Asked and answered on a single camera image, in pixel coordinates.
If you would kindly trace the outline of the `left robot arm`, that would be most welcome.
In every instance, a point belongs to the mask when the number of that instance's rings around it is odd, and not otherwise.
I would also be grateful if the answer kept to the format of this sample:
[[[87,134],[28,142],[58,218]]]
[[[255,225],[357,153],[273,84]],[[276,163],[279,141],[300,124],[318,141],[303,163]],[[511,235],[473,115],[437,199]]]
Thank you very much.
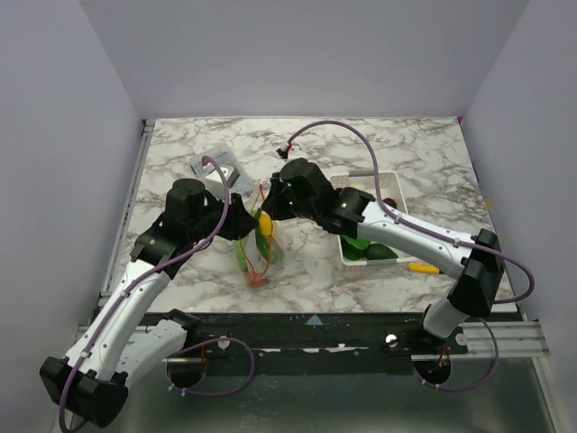
[[[199,180],[176,180],[165,207],[140,234],[124,274],[83,336],[61,357],[48,357],[41,381],[57,404],[63,432],[103,428],[120,414],[131,386],[170,355],[189,356],[230,336],[202,339],[197,318],[173,309],[141,340],[130,338],[182,265],[219,236],[236,241],[258,223],[236,193],[215,197]]]

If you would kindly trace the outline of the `yellow toy pepper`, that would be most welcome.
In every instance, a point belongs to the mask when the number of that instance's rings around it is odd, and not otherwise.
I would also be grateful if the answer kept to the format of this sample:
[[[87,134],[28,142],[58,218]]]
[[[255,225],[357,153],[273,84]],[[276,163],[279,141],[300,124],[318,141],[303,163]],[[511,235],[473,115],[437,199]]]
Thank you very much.
[[[268,214],[261,213],[259,215],[259,229],[263,236],[267,238],[272,237],[274,224]]]

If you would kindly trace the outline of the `white plastic basket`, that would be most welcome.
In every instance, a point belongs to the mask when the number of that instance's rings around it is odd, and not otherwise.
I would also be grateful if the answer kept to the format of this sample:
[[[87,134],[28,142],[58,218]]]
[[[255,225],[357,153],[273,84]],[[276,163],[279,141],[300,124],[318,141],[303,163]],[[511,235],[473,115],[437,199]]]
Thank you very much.
[[[335,174],[330,178],[332,185],[335,188],[346,188],[351,187],[354,189],[359,189],[376,196],[376,189],[374,185],[373,173],[370,170],[356,170],[344,174]],[[398,175],[393,170],[384,170],[379,174],[379,186],[380,193],[384,198],[393,198],[397,203],[398,207],[395,208],[402,212],[408,213],[408,208],[402,192]],[[384,244],[383,242],[374,242],[372,244]],[[361,268],[366,266],[384,266],[392,265],[397,263],[409,263],[415,261],[413,256],[410,256],[402,251],[391,248],[397,255],[398,259],[395,260],[380,260],[380,261],[368,261],[366,258],[360,261],[348,261],[343,257],[343,252],[341,248],[340,236],[337,237],[338,251],[340,254],[341,267],[346,271],[359,271]]]

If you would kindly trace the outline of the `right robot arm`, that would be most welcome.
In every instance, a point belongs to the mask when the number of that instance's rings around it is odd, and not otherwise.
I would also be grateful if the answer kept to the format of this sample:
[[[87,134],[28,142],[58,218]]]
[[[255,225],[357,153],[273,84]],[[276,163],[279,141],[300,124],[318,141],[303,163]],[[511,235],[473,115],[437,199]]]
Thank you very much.
[[[320,168],[303,158],[288,162],[270,178],[262,209],[277,221],[305,218],[332,235],[370,240],[438,268],[454,285],[427,307],[415,331],[417,347],[437,352],[468,318],[486,318],[505,271],[499,239],[429,224],[387,206],[369,192],[336,188]]]

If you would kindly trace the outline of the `green toy bitter gourd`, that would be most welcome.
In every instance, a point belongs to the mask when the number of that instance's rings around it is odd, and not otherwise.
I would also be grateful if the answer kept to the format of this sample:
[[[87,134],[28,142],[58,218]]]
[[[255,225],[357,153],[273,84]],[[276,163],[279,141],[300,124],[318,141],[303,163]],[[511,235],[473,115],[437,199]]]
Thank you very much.
[[[258,207],[252,211],[257,227],[240,241],[234,242],[234,255],[241,272],[251,272],[253,275],[266,273],[280,262],[283,256],[274,225],[271,238],[263,236],[259,229],[259,215],[264,213]]]

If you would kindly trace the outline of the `clear zip top bag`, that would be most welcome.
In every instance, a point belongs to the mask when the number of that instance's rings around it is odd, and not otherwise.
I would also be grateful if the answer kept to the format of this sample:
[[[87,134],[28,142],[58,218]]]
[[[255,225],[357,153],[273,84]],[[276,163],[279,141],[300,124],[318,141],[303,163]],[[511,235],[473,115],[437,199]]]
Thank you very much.
[[[254,290],[272,284],[283,266],[285,249],[283,233],[272,215],[262,209],[265,190],[259,185],[251,206],[257,226],[244,238],[234,241],[234,255],[245,284]]]

